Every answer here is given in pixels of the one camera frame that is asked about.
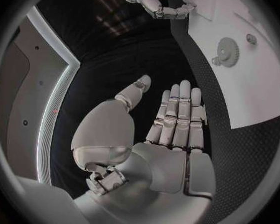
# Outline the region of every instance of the white panel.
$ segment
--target white panel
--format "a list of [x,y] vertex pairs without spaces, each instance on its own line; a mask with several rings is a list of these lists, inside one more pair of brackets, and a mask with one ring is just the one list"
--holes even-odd
[[[210,63],[223,92],[231,128],[263,122],[280,115],[280,62],[270,37],[240,0],[202,0],[213,6],[213,16],[206,8],[195,11],[189,19],[189,35]],[[250,33],[257,45],[247,42]],[[238,63],[227,68],[212,64],[217,46],[224,37],[236,41],[240,48]]]

